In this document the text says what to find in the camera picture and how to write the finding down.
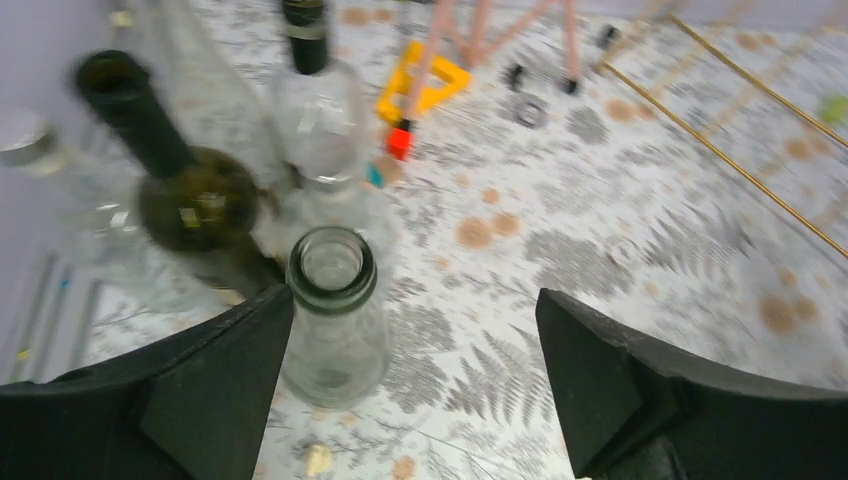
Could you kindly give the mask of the cream chess piece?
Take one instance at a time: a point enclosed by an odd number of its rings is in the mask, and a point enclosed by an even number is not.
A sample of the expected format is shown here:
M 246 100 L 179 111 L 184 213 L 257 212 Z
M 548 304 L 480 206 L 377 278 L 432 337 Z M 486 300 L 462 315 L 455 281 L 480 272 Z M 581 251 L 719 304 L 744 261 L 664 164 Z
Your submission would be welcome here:
M 333 452 L 324 443 L 313 443 L 306 448 L 304 461 L 306 476 L 315 477 L 332 468 Z

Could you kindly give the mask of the clear bottle black cap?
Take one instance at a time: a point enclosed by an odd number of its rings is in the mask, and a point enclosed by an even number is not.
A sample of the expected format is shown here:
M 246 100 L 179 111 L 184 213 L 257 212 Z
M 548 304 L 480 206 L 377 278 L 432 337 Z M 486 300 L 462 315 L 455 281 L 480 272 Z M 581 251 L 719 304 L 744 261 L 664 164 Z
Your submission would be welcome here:
M 289 61 L 269 94 L 285 159 L 299 180 L 338 191 L 365 178 L 368 116 L 353 66 L 332 54 L 323 1 L 282 1 Z

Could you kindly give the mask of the short clear glass bottle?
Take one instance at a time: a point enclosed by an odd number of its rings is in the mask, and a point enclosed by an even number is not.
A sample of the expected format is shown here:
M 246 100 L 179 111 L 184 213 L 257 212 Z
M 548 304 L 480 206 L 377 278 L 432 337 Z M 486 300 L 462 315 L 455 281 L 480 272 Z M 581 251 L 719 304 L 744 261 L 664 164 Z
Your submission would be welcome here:
M 135 185 L 64 143 L 28 109 L 1 112 L 1 164 L 47 188 L 57 240 L 71 260 L 158 312 L 203 305 L 206 290 L 160 252 L 140 224 Z

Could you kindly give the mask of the brown wooden cube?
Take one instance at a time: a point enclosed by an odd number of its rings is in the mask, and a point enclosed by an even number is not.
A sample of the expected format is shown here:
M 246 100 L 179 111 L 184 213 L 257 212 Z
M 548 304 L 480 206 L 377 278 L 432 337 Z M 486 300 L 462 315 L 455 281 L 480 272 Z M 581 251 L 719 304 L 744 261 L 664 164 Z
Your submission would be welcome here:
M 402 163 L 391 155 L 384 155 L 376 159 L 375 167 L 383 186 L 397 183 L 403 178 Z

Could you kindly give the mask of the teal cube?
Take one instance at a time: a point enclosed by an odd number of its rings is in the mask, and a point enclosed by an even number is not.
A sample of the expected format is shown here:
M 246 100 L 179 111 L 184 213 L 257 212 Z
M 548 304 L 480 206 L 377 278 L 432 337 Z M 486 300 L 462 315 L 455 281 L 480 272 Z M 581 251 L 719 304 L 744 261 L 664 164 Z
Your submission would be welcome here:
M 370 163 L 368 165 L 366 180 L 369 184 L 373 185 L 376 188 L 384 187 L 383 175 L 380 169 L 374 163 Z

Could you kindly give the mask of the frosted champagne bottle dark label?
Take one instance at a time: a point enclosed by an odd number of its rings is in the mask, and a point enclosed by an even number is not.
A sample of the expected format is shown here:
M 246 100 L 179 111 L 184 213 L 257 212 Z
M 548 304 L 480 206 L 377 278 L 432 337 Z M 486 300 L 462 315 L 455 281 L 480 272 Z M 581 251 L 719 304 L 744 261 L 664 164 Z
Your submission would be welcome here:
M 286 194 L 293 175 L 254 89 L 228 62 L 187 1 L 108 1 L 113 47 L 137 57 L 187 143 L 240 160 L 261 188 Z

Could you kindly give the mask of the floral table cloth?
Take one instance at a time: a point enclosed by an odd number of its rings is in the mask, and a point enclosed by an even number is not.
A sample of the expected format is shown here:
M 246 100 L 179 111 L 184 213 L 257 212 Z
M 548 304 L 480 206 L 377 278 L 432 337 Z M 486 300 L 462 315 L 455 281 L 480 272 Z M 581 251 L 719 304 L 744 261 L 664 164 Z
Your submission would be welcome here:
M 302 478 L 317 441 L 333 452 L 328 479 L 570 478 L 534 319 L 543 287 L 711 360 L 845 389 L 846 258 L 739 170 L 846 243 L 847 129 L 827 135 L 786 103 L 813 114 L 846 89 L 847 36 L 703 33 L 779 99 L 668 23 L 616 61 L 659 108 L 607 76 L 566 96 L 550 16 L 426 116 L 387 189 L 400 222 L 387 378 L 339 412 L 279 387 L 255 477 Z M 514 120 L 525 98 L 548 104 L 544 127 Z M 612 263 L 614 236 L 642 262 Z

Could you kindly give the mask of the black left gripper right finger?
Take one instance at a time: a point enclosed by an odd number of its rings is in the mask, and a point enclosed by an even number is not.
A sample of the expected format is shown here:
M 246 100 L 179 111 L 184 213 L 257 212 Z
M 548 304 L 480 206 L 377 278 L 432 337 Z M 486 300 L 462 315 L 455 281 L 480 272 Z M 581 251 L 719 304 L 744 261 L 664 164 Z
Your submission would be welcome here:
M 845 393 L 693 355 L 555 290 L 535 317 L 576 477 L 846 477 Z

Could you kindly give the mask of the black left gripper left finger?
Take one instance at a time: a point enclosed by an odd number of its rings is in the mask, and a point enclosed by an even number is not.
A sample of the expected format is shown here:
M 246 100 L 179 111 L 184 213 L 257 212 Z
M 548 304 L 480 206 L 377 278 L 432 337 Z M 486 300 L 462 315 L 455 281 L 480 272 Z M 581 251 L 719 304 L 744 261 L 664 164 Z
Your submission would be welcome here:
M 5 479 L 248 479 L 293 322 L 271 288 L 43 384 L 1 389 Z

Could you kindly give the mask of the tall clear glass bottle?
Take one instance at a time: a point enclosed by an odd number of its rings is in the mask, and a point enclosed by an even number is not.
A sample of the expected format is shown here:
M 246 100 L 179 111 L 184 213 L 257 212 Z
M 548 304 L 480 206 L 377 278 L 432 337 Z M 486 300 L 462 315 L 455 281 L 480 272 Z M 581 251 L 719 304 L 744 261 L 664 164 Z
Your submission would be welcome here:
M 281 377 L 288 389 L 336 410 L 372 395 L 388 370 L 392 335 L 370 245 L 347 227 L 313 228 L 294 244 L 287 280 L 294 322 Z

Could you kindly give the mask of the green sticky note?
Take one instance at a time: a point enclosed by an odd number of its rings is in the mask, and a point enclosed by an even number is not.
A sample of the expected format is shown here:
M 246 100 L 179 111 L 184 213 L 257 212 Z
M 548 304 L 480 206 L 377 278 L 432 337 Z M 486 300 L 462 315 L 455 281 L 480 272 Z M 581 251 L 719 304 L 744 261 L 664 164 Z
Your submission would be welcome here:
M 848 98 L 846 95 L 833 94 L 821 99 L 818 108 L 819 121 L 827 126 L 838 126 L 846 122 Z

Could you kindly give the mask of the small black screw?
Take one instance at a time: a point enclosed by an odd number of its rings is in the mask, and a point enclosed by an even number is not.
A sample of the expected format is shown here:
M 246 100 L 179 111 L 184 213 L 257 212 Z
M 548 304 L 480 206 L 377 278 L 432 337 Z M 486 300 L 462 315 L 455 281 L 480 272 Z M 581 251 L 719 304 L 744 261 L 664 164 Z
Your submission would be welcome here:
M 521 64 L 515 63 L 509 67 L 506 73 L 506 82 L 511 91 L 519 92 L 522 89 L 524 73 L 525 68 Z

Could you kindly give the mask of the red cube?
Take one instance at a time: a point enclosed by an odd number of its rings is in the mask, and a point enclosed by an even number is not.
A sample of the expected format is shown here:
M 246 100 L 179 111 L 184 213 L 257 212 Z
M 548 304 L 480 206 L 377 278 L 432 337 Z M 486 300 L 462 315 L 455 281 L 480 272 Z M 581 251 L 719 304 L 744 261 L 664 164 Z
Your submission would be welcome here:
M 414 141 L 414 134 L 410 130 L 393 128 L 386 143 L 387 152 L 398 161 L 405 161 Z

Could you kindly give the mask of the white poker chip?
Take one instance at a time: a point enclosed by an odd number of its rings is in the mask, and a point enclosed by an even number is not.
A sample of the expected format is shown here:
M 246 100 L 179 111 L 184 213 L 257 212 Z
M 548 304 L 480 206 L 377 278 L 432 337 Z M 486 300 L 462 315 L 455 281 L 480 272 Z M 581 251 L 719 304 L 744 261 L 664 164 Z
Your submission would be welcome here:
M 606 254 L 612 263 L 621 268 L 633 268 L 642 262 L 638 245 L 631 239 L 621 236 L 614 236 L 609 240 Z

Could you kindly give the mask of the dark green wine bottle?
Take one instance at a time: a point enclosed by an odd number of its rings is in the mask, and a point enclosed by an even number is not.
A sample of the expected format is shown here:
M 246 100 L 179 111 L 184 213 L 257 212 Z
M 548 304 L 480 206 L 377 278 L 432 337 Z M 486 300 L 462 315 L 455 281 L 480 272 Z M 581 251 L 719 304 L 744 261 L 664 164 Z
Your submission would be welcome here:
M 251 298 L 284 282 L 282 267 L 254 237 L 268 210 L 251 173 L 223 151 L 188 144 L 134 57 L 94 52 L 73 78 L 79 97 L 146 172 L 137 211 L 154 243 L 219 291 Z

